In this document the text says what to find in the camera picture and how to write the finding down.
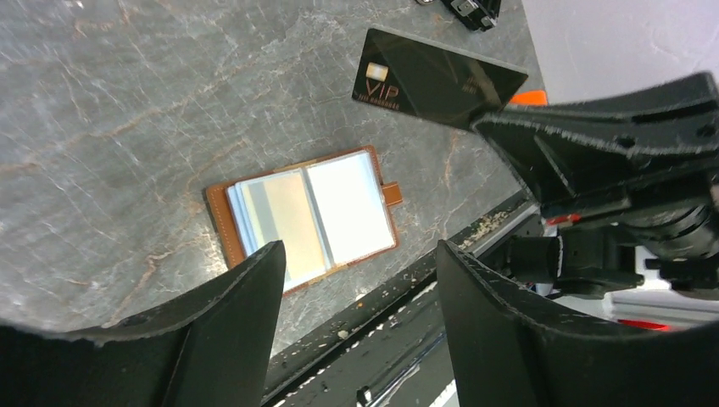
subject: open wallet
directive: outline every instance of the open wallet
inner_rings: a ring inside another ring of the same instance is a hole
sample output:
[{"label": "open wallet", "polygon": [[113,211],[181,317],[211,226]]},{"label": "open wallet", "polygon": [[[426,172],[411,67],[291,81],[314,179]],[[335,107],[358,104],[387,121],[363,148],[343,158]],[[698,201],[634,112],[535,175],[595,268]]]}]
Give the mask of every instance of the open wallet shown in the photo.
[{"label": "open wallet", "polygon": [[208,187],[205,195],[232,268],[269,242],[287,251],[284,292],[399,245],[376,150],[354,148]]}]

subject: card chip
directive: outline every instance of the card chip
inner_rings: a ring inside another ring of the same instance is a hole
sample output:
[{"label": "card chip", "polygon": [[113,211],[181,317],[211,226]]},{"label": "card chip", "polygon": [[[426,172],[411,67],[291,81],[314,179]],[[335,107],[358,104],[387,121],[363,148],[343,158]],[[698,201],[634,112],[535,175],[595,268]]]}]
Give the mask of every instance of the card chip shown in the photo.
[{"label": "card chip", "polygon": [[375,81],[384,82],[387,79],[387,74],[389,74],[388,67],[370,62],[367,65],[367,73],[365,76]]}]

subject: marble tabletop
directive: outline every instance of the marble tabletop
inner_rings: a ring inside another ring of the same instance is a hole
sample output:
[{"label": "marble tabletop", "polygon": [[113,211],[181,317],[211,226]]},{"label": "marble tabletop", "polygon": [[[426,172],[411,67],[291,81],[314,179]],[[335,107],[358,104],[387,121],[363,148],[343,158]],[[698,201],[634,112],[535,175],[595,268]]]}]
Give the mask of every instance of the marble tabletop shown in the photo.
[{"label": "marble tabletop", "polygon": [[0,319],[110,326],[226,271],[213,183],[373,144],[401,246],[284,298],[273,352],[518,188],[480,138],[350,99],[381,25],[526,69],[519,0],[469,32],[437,0],[0,3]]}]

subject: white wall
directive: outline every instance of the white wall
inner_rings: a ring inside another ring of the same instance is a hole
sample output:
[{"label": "white wall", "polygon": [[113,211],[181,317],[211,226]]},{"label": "white wall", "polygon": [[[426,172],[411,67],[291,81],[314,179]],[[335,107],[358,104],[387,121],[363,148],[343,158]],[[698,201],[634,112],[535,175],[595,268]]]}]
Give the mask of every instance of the white wall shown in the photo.
[{"label": "white wall", "polygon": [[522,1],[551,103],[719,80],[719,0]]}]

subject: vip card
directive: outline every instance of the vip card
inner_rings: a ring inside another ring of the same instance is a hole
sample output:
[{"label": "vip card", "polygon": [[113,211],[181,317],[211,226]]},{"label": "vip card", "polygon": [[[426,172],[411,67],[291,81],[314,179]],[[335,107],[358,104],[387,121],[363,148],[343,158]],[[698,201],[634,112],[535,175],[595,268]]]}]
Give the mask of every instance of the vip card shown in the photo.
[{"label": "vip card", "polygon": [[371,28],[352,99],[470,130],[501,110],[527,80],[520,69]]}]

